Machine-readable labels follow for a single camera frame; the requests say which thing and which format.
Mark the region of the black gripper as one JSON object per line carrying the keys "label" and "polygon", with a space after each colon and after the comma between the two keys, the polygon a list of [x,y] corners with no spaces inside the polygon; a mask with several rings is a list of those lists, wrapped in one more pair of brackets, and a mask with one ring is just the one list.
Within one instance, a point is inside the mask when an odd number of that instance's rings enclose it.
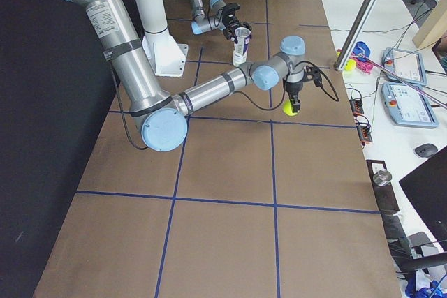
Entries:
{"label": "black gripper", "polygon": [[288,94],[292,112],[300,111],[301,102],[298,95],[302,90],[303,86],[304,82],[302,81],[299,82],[289,82],[288,80],[285,81],[285,91]]}
{"label": "black gripper", "polygon": [[235,12],[222,13],[221,22],[223,24],[223,35],[227,40],[234,41],[235,30],[237,29],[237,38],[251,38],[251,26],[247,22],[240,22]]}

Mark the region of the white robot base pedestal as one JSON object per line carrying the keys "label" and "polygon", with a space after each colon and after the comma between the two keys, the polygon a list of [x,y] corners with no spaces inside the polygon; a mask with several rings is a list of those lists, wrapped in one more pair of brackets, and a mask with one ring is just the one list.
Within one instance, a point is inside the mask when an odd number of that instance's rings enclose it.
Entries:
{"label": "white robot base pedestal", "polygon": [[163,0],[135,0],[144,38],[143,50],[159,77],[181,77],[188,52],[170,35]]}

